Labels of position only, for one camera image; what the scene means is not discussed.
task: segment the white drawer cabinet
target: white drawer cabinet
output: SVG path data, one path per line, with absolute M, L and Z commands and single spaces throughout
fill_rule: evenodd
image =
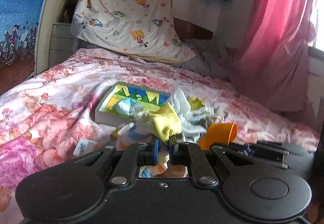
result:
M 73 55 L 74 36 L 70 32 L 71 24 L 55 23 L 51 37 L 49 68 L 64 62 Z

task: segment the floral bedsheet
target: floral bedsheet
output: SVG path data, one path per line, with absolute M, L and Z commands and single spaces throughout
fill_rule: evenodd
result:
M 267 110 L 228 83 L 162 63 L 93 55 L 97 57 L 79 52 L 0 97 L 1 224 L 22 220 L 15 189 L 23 178 L 71 159 L 80 138 L 110 140 L 114 128 L 96 124 L 93 115 L 100 98 L 117 81 L 166 92 L 180 87 L 206 105 L 222 106 L 229 113 L 225 122 L 238 125 L 238 143 L 288 141 L 316 150 L 317 133 Z M 128 144 L 119 143 L 119 148 Z

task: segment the wooden headboard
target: wooden headboard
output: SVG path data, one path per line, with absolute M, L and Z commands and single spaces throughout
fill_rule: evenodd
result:
M 186 21 L 174 18 L 174 29 L 181 40 L 202 39 L 209 40 L 213 38 L 213 32 L 200 26 L 188 23 Z

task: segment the white cloth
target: white cloth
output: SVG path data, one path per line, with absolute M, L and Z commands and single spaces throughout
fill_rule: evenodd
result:
M 180 118 L 182 125 L 180 141 L 197 143 L 200 137 L 205 134 L 207 130 L 201 125 L 194 125 L 191 123 L 193 121 L 194 113 L 197 111 L 191 111 L 190 104 L 183 91 L 180 88 L 176 89 L 166 102 L 170 103 Z
M 162 62 L 185 62 L 195 54 L 174 30 L 171 2 L 80 0 L 71 32 L 115 52 Z
M 214 109 L 212 107 L 203 106 L 198 110 L 187 113 L 185 119 L 192 124 L 197 124 L 201 120 L 210 118 L 213 115 Z

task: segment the pillow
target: pillow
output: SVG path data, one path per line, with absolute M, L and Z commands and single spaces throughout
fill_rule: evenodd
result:
M 109 50 L 161 62 L 185 62 L 193 51 L 174 30 L 172 0 L 80 0 L 71 32 Z

